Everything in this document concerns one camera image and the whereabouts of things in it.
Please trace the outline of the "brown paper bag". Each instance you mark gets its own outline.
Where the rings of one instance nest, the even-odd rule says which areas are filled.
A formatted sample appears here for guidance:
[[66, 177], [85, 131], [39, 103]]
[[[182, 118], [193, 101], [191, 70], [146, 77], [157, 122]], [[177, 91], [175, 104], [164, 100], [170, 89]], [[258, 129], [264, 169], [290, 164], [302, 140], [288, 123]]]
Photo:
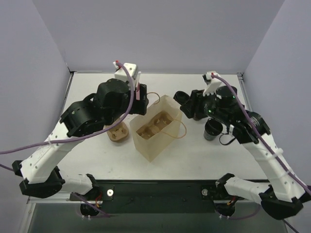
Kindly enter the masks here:
[[187, 134], [180, 105], [167, 95], [151, 104], [145, 115], [134, 117], [129, 125], [136, 150], [149, 162]]

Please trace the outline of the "brown cardboard cup carrier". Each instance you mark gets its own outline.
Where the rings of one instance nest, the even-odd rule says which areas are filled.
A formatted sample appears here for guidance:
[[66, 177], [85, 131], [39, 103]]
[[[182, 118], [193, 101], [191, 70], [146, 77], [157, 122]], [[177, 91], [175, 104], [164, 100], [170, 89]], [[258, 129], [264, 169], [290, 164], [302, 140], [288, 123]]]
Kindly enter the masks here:
[[143, 139], [150, 139], [173, 122], [173, 118], [165, 111], [156, 114], [148, 123], [141, 126], [136, 133]]

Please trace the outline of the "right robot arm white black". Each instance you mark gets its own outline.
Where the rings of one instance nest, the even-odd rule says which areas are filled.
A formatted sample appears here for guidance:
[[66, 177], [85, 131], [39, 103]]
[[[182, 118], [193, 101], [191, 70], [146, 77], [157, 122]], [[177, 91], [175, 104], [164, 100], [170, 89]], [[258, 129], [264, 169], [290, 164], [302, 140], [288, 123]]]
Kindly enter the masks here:
[[225, 129], [253, 156], [267, 177], [268, 183], [257, 183], [227, 173], [215, 183], [219, 197], [251, 200], [276, 220], [297, 215], [311, 200], [310, 190], [293, 173], [267, 123], [245, 108], [236, 87], [221, 86], [207, 95], [203, 90], [192, 90], [190, 95], [177, 91], [173, 98], [187, 118], [208, 118], [206, 127], [211, 129], [205, 129], [207, 135], [218, 136]]

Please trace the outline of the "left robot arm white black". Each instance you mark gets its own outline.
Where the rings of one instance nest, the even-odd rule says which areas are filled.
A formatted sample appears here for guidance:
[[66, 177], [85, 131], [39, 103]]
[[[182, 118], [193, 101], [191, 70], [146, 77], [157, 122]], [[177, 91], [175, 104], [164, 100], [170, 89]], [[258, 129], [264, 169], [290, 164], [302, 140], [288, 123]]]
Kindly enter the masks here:
[[89, 200], [96, 198], [100, 188], [91, 174], [71, 175], [58, 168], [62, 159], [84, 136], [110, 127], [126, 114], [145, 115], [147, 86], [140, 83], [134, 91], [130, 110], [131, 90], [128, 82], [112, 78], [99, 84], [97, 91], [81, 101], [73, 102], [63, 112], [52, 133], [29, 158], [12, 164], [14, 173], [23, 178], [21, 193], [35, 198], [48, 198], [58, 193], [74, 192]]

